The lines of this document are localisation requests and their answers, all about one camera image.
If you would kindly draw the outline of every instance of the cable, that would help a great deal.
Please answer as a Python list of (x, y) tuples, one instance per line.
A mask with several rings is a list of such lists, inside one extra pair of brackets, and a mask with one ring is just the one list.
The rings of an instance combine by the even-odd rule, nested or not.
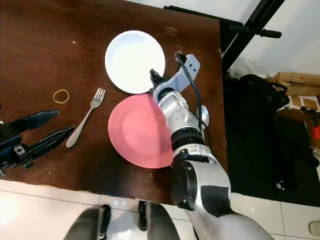
[(213, 150), (212, 150), (212, 140), (211, 140), (211, 134), (210, 134), (210, 131), (209, 131), (209, 128), (208, 126), (204, 123), (204, 121), (202, 121), (202, 125), (204, 126), (204, 129), (205, 129), (205, 132), (206, 132), (206, 135), (208, 137), (208, 144), (209, 144), (209, 148), (211, 150), (211, 152), (213, 153)]
[(200, 132), (202, 130), (201, 128), (201, 125), (203, 123), (202, 121), (202, 109), (201, 109), (201, 97), (200, 97), (200, 93), (199, 93), (199, 90), (195, 84), (195, 82), (193, 81), (192, 77), (190, 76), (190, 73), (189, 71), (187, 70), (186, 66), (184, 65), (183, 61), (181, 60), (181, 57), (179, 55), (179, 52), (176, 52), (175, 53), (175, 59), (176, 61), (178, 62), (178, 64), (180, 65), (180, 67), (183, 69), (185, 75), (187, 76), (187, 78), (189, 79), (189, 82), (191, 83), (192, 87), (193, 87), (193, 90), (195, 92), (195, 95), (196, 95), (196, 100), (197, 100), (197, 103), (198, 103), (198, 113), (199, 113), (199, 121), (198, 121), (198, 127), (200, 129)]

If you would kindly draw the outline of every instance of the floor tile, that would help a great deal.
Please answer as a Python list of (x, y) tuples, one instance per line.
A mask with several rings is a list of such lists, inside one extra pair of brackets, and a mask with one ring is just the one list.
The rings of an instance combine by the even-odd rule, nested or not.
[(284, 235), (280, 202), (232, 193), (231, 208), (254, 219), (268, 233)]
[(181, 240), (194, 240), (195, 233), (191, 222), (179, 219), (172, 219), (172, 221)]
[(108, 240), (146, 240), (147, 232), (138, 228), (139, 214), (136, 212), (111, 209)]
[(3, 240), (62, 240), (78, 215), (90, 205), (13, 192), (0, 192)]
[(1, 190), (90, 205), (97, 204), (100, 197), (100, 195), (90, 192), (71, 191), (54, 186), (31, 185), (24, 182), (7, 180), (0, 180)]
[(270, 234), (271, 237), (273, 237), (274, 240), (286, 240), (285, 236), (283, 235), (275, 235), (275, 234)]
[(138, 212), (139, 201), (126, 197), (101, 195), (99, 204), (108, 204), (113, 209)]
[(186, 212), (182, 208), (179, 208), (175, 205), (167, 205), (167, 204), (162, 204), (162, 206), (165, 208), (165, 210), (168, 212), (169, 216), (172, 219), (189, 221), (189, 218)]
[(309, 223), (320, 221), (320, 207), (281, 202), (281, 208), (286, 236), (320, 239), (309, 232)]
[(285, 240), (310, 240), (310, 238), (301, 238), (295, 236), (285, 236)]

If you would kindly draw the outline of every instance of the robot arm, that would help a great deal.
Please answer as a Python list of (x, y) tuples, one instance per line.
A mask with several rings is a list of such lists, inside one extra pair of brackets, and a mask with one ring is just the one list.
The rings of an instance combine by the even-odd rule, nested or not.
[[(200, 64), (187, 55), (184, 65), (192, 67), (195, 79)], [(200, 240), (271, 240), (254, 220), (230, 207), (231, 186), (227, 173), (205, 145), (199, 120), (189, 111), (180, 92), (189, 85), (182, 68), (168, 81), (151, 70), (153, 99), (161, 108), (170, 131), (173, 149), (171, 199), (185, 209)]]
[(24, 116), (14, 122), (0, 121), (0, 178), (6, 168), (22, 165), (25, 169), (33, 166), (34, 160), (59, 146), (74, 127), (65, 127), (52, 132), (38, 143), (27, 146), (22, 143), (20, 133), (36, 129), (58, 115), (57, 110), (40, 111)]

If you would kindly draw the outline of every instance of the rubber band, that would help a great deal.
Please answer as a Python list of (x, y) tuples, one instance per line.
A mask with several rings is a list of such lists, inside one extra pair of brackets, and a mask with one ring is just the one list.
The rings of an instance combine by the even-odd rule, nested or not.
[[(58, 100), (56, 100), (56, 95), (57, 95), (58, 93), (60, 93), (60, 92), (65, 92), (65, 93), (67, 94), (66, 100), (64, 100), (64, 101), (58, 101)], [(68, 102), (69, 97), (70, 97), (69, 92), (68, 92), (66, 89), (60, 89), (60, 90), (56, 91), (56, 92), (53, 94), (53, 101), (55, 101), (57, 104), (65, 104), (66, 102)]]

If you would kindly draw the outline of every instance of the fork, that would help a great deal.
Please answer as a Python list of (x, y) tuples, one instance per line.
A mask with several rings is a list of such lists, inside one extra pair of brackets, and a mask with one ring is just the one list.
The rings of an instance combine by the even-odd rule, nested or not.
[(87, 121), (87, 118), (89, 117), (89, 115), (93, 109), (100, 106), (102, 100), (104, 99), (105, 92), (106, 92), (106, 90), (104, 90), (103, 88), (100, 88), (100, 87), (98, 88), (98, 90), (96, 91), (96, 93), (90, 103), (89, 111), (85, 115), (85, 117), (82, 120), (82, 122), (80, 123), (80, 125), (76, 128), (76, 130), (74, 130), (74, 132), (72, 133), (72, 135), (69, 137), (68, 141), (66, 142), (67, 148), (71, 148), (73, 145), (75, 145), (75, 143), (81, 133), (81, 130)]

